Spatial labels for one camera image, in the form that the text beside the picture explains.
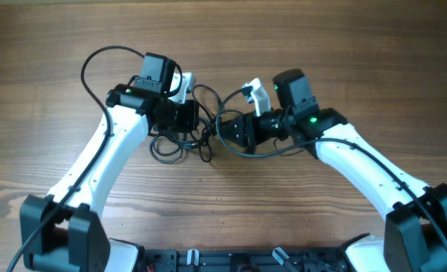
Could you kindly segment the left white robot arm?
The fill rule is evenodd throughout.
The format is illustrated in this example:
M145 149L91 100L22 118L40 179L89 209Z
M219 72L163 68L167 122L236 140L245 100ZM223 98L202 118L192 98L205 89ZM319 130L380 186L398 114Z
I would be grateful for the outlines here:
M193 84L171 86L173 96L117 85L106 112L67 174L45 197L29 195L20 208L23 246L19 256L36 271L139 271L145 249L110 239L101 223L107 198L125 163L153 126L176 132L198 123L196 105L186 99Z

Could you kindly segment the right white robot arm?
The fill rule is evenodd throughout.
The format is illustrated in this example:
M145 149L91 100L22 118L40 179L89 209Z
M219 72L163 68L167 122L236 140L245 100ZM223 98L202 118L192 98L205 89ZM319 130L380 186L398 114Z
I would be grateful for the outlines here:
M342 174L376 208L383 236L365 235L345 248L355 271L447 271L447 184L431 187L394 165L332 108L299 115L275 110L217 121L225 147L254 148L270 138L294 141Z

